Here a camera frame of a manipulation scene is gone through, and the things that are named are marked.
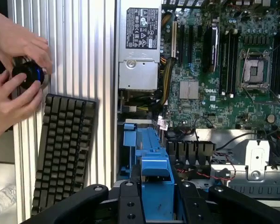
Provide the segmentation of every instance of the power supply label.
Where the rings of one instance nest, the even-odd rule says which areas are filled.
[[[158,48],[158,8],[129,8],[127,10],[126,48]]]

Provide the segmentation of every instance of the cpu socket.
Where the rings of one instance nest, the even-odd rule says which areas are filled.
[[[270,83],[270,55],[240,52],[237,67],[239,87],[247,90],[268,90]]]

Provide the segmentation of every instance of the red wire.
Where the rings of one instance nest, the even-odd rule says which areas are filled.
[[[231,178],[223,178],[223,177],[209,176],[209,175],[206,175],[206,174],[202,174],[202,173],[200,173],[200,172],[198,172],[198,171],[197,171],[197,174],[200,175],[200,176],[204,176],[204,177],[206,177],[206,178],[214,178],[214,179],[216,179],[216,180],[232,181],[232,180],[235,178],[235,176],[236,176],[237,170],[235,169],[234,165],[233,165],[231,162],[230,162],[230,164],[231,164],[231,166],[234,168],[234,175],[233,175],[233,177],[231,177]],[[185,170],[185,169],[176,169],[176,171],[177,171],[178,173],[187,173],[187,172],[188,172],[188,171]]]
[[[223,177],[209,176],[209,175],[202,174],[202,173],[199,173],[199,172],[197,172],[197,174],[200,175],[200,176],[207,177],[207,178],[214,178],[214,179],[216,179],[216,180],[232,181],[232,180],[235,178],[235,176],[236,176],[237,170],[235,169],[234,165],[233,165],[231,162],[230,162],[230,164],[231,164],[232,167],[234,168],[234,175],[233,175],[232,178],[223,178]]]

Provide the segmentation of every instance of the black knob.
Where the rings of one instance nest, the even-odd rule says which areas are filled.
[[[34,61],[25,62],[16,65],[12,70],[12,77],[17,76],[19,73],[25,73],[27,79],[21,84],[21,87],[28,89],[36,80],[40,81],[41,85],[44,82],[44,72],[42,68]]]

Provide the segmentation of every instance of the green circuit board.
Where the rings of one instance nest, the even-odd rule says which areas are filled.
[[[219,9],[220,11],[220,34],[229,29],[238,29],[241,35],[238,41],[238,54],[241,50],[246,52],[270,52],[273,49],[273,35],[279,25],[279,14],[276,11],[269,11],[266,15],[249,10],[252,20],[241,22],[234,17],[233,7]],[[270,130],[272,125],[280,128],[280,98],[278,99],[269,90],[267,91],[245,91],[237,88],[236,95],[231,98],[220,93],[220,75],[224,73],[221,67],[221,57],[224,52],[220,44],[218,47],[218,63],[215,72],[202,71],[203,35],[207,29],[210,19],[210,12],[200,9],[185,10],[179,14],[177,22],[185,26],[185,36],[189,35],[189,26],[193,26],[193,47],[192,63],[188,63],[188,41],[184,41],[182,49],[182,62],[176,64],[172,73],[170,96],[168,106],[165,109],[166,120],[169,127],[193,127],[194,121],[200,116],[205,116],[214,124],[217,129],[250,129]],[[198,26],[202,26],[202,38],[198,37]],[[256,36],[256,40],[246,36]],[[171,55],[172,21],[162,31],[164,39],[163,53],[165,57]],[[253,41],[260,41],[263,44],[257,45]],[[269,60],[265,61],[269,66],[265,67],[264,73],[271,72],[273,57],[269,54]],[[244,67],[244,60],[238,64],[238,71],[241,73]],[[180,99],[180,82],[197,80],[199,82],[199,94],[197,99]],[[275,116],[273,123],[267,122],[269,115]],[[207,122],[199,120],[197,128],[208,128]]]

